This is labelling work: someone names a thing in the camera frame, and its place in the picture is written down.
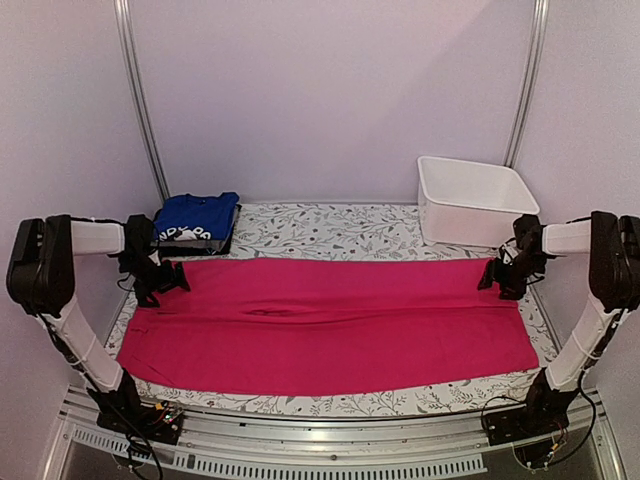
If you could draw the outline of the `blue t-shirt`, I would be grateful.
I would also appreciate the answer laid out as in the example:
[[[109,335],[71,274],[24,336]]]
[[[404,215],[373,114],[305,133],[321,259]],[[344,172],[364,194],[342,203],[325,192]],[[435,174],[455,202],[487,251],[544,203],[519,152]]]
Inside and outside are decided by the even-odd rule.
[[[235,224],[239,201],[235,192],[170,197],[153,220],[156,238],[161,242],[227,240]]]

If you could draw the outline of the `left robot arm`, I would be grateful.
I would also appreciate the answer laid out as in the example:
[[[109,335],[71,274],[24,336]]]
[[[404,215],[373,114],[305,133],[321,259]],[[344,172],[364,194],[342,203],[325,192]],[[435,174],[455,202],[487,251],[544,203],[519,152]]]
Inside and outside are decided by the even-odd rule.
[[[153,222],[143,214],[126,222],[74,218],[68,214],[20,222],[11,252],[6,288],[26,314],[38,319],[54,346],[89,383],[100,409],[128,434],[148,426],[131,375],[101,345],[76,296],[74,260],[106,255],[133,277],[139,306],[156,308],[158,294],[190,288],[184,268],[157,252]]]

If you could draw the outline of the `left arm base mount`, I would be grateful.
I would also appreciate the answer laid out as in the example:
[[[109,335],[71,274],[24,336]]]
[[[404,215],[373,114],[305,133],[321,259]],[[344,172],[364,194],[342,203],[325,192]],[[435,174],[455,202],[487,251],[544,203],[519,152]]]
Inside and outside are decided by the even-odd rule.
[[[117,404],[105,395],[94,395],[99,406],[97,425],[101,428],[122,434],[134,435],[139,432],[148,441],[168,445],[177,445],[183,426],[183,409],[175,404],[163,401],[155,406]]]

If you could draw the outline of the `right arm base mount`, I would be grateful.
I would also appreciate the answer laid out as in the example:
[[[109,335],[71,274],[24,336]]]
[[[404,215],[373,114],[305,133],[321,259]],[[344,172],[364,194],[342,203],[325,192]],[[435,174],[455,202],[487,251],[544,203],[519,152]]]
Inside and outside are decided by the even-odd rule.
[[[510,444],[516,461],[527,470],[548,468],[566,444],[567,414],[545,411],[532,414],[523,402],[505,410],[486,412],[493,400],[510,400],[510,397],[491,398],[481,410],[480,422],[489,445]]]

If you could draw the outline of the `grey shirt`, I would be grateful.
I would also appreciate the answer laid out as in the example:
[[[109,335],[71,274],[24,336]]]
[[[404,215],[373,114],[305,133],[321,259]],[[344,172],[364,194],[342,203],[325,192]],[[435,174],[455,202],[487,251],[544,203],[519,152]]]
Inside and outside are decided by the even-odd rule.
[[[230,242],[230,239],[165,241],[160,243],[160,248],[169,250],[171,255],[174,256],[206,256],[228,252],[230,249]]]

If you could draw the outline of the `pink garment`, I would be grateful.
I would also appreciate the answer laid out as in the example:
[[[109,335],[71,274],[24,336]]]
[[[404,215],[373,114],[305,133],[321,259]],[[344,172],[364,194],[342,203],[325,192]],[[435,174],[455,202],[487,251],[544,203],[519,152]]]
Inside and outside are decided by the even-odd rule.
[[[481,259],[188,262],[189,291],[130,320],[118,362],[184,390],[327,396],[538,366],[518,305],[481,290]]]

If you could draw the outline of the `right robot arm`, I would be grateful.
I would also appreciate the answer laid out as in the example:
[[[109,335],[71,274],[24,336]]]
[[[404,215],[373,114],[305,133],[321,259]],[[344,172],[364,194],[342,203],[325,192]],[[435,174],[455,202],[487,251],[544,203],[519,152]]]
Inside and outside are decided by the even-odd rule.
[[[594,210],[585,217],[543,224],[525,214],[513,222],[515,252],[488,261],[478,288],[496,286],[502,300],[519,300],[557,258],[582,256],[586,275],[563,293],[581,293],[583,308],[564,345],[542,369],[518,412],[517,427],[537,436],[567,412],[586,372],[605,353],[618,327],[639,309],[639,218]]]

